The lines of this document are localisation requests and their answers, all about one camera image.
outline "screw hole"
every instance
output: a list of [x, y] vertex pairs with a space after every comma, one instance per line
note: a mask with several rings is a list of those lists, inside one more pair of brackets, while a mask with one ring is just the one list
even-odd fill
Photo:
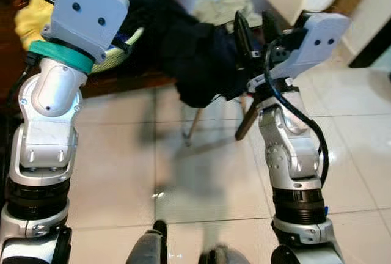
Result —
[[78, 4], [77, 2], [74, 2], [72, 4], [72, 8], [73, 8], [73, 10], [78, 12], [80, 10], [80, 4]]
[[101, 26], [104, 26], [105, 23], [106, 23], [106, 20], [104, 18], [98, 19], [98, 24], [100, 24]]

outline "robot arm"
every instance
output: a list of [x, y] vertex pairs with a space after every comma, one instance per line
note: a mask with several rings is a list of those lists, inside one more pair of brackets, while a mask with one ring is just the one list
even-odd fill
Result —
[[128, 0], [56, 0], [47, 42], [28, 55], [41, 72], [21, 87], [24, 124], [13, 137], [7, 203], [1, 211], [0, 263], [67, 263], [71, 229], [67, 194], [81, 110], [79, 87], [106, 58]]
[[[280, 246], [272, 254], [273, 264], [344, 263], [322, 197], [327, 146], [318, 125], [305, 116], [299, 89], [292, 86], [291, 78], [329, 58], [348, 25], [349, 19], [341, 15], [311, 14], [303, 28], [268, 45], [262, 74], [248, 83], [260, 102], [259, 129], [276, 209], [272, 228]], [[271, 71], [270, 64], [276, 64]], [[311, 129], [320, 131], [319, 151]], [[326, 162], [322, 176], [318, 175], [320, 152]]]

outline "yellow cloth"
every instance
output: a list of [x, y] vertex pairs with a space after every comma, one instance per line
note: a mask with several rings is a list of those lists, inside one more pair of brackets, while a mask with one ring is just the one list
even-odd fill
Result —
[[[19, 35], [23, 48], [28, 50], [31, 42], [45, 41], [40, 32], [46, 24], [50, 24], [53, 5], [45, 0], [30, 0], [29, 5], [21, 9], [15, 16], [15, 32]], [[138, 29], [126, 44], [133, 45], [142, 35], [144, 29]], [[106, 51], [106, 60], [95, 64], [91, 73], [103, 72], [121, 64], [128, 56], [118, 48]]]
[[29, 5], [16, 14], [15, 32], [19, 35], [24, 50], [28, 50], [33, 41], [45, 41], [40, 32], [46, 24], [50, 24], [52, 13], [52, 4], [45, 0], [30, 0]]

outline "teal band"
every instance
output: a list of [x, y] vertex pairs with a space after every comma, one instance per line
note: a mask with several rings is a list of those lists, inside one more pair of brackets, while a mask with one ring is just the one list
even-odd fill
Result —
[[33, 41], [29, 51], [61, 61], [86, 74], [91, 73], [93, 61], [87, 56], [68, 47], [51, 42]]

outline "light green cloth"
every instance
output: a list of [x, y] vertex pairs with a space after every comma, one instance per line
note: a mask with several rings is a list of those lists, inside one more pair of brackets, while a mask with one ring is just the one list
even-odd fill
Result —
[[262, 17], [254, 12], [251, 0], [197, 0], [192, 15], [203, 23], [226, 24], [227, 30], [233, 32], [232, 22], [238, 10], [249, 22], [250, 28], [262, 25]]
[[[125, 43], [131, 46], [134, 45], [141, 37], [143, 31], [144, 28], [140, 27]], [[114, 68], [124, 62], [126, 58], [128, 58], [128, 55], [121, 49], [109, 49], [106, 51], [106, 60], [101, 64], [94, 64], [91, 73], [99, 73]]]

